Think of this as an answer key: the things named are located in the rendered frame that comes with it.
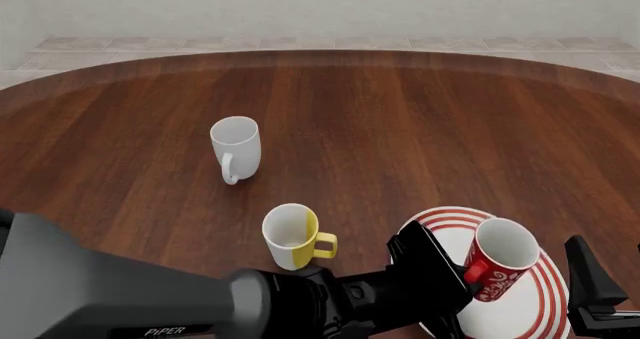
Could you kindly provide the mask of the white plate with red rings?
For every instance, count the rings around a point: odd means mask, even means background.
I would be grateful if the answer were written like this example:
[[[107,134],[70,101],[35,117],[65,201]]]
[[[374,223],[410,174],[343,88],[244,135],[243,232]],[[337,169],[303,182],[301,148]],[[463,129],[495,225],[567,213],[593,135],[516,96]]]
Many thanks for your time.
[[[440,206],[413,215],[431,230],[454,263],[465,263],[473,233],[494,215],[462,206]],[[566,339],[568,289],[561,272],[540,252],[536,266],[495,302],[473,300],[458,314],[467,339]]]

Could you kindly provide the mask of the tall white mug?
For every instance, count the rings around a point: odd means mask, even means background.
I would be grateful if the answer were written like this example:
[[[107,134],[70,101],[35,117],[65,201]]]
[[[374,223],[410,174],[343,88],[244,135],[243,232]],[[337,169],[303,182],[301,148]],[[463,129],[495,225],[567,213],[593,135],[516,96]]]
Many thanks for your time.
[[[210,140],[227,185],[253,176],[261,161],[261,141],[257,123],[246,116],[230,116],[216,122]]]

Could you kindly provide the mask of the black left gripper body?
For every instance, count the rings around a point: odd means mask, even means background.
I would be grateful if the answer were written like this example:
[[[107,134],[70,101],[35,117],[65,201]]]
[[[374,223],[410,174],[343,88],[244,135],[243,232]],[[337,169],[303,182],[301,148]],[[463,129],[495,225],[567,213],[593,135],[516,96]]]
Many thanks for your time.
[[[404,317],[423,324],[436,339],[466,339],[457,314],[470,302],[472,287],[435,235],[409,221],[387,242]]]

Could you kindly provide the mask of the yellow and white mug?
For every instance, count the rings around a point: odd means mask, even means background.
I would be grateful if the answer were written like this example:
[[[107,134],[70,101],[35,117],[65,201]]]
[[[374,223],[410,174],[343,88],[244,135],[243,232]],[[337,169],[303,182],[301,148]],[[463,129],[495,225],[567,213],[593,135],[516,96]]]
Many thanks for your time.
[[[319,231],[315,212],[298,203],[272,209],[262,222],[262,234],[275,263],[288,271],[307,266],[314,258],[333,259],[337,236]]]

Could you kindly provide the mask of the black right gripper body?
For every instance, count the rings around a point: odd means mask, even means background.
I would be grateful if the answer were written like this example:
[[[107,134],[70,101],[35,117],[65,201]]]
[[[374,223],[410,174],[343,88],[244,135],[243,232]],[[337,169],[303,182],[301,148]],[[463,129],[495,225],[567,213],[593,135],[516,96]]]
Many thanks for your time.
[[[614,308],[575,308],[573,332],[579,337],[598,339],[640,339],[640,311]]]

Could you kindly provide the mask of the red patterned mug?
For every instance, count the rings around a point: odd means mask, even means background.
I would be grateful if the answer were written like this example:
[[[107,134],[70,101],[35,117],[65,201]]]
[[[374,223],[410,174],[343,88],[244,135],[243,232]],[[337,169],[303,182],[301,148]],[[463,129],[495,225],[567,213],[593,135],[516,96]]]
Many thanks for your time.
[[[475,299],[495,302],[539,257],[538,242],[529,230],[506,218],[488,218],[475,229],[464,263],[464,280],[479,287]]]

